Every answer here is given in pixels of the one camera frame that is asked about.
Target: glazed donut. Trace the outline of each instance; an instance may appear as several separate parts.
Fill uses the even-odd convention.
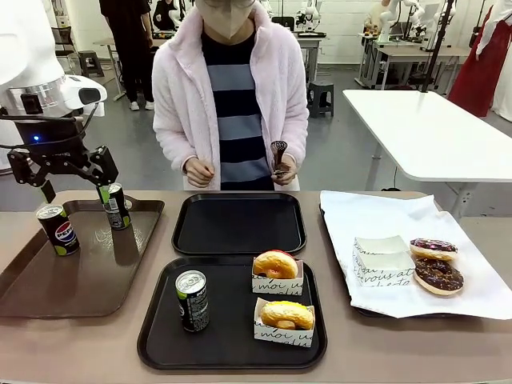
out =
[[[456,294],[464,285],[461,273],[443,260],[419,258],[413,276],[420,286],[443,296]]]
[[[296,278],[297,263],[292,256],[280,250],[260,254],[253,263],[253,274],[267,278]]]
[[[457,256],[457,247],[450,242],[416,238],[410,241],[410,251],[420,258],[433,258],[450,262]]]
[[[314,316],[306,306],[296,302],[268,302],[262,308],[262,322],[283,330],[310,330]]]

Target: pink fleece jacket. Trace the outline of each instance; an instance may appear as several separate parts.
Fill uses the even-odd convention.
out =
[[[256,2],[251,13],[256,42],[250,68],[262,113],[266,157],[272,166],[270,143],[284,140],[287,153],[300,166],[306,155],[306,75],[300,46],[284,27],[272,23]],[[178,32],[157,52],[153,68],[154,132],[174,170],[193,156],[212,164],[215,176],[207,188],[220,190],[217,115],[210,77],[202,54],[202,18],[196,8]],[[184,178],[186,190],[195,190]],[[298,181],[276,190],[297,190]]]

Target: face mask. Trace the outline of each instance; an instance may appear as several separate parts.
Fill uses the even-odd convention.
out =
[[[205,24],[225,38],[232,38],[252,11],[253,2],[246,0],[197,0],[196,6]]]

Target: striped shirt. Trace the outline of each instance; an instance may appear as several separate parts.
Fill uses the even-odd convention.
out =
[[[244,42],[226,46],[202,34],[217,111],[221,190],[274,190],[249,65],[254,38],[255,33]]]

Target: person's left hand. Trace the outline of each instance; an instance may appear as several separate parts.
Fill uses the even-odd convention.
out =
[[[297,176],[297,164],[295,164],[294,158],[292,158],[288,154],[284,154],[282,156],[282,163],[288,165],[290,167],[290,170],[280,178],[278,178],[276,174],[273,174],[272,180],[280,186],[287,186],[294,180],[295,176]]]
[[[151,34],[151,32],[146,34],[146,38],[147,38],[148,44],[150,45],[150,48],[152,48],[153,47],[153,35]]]

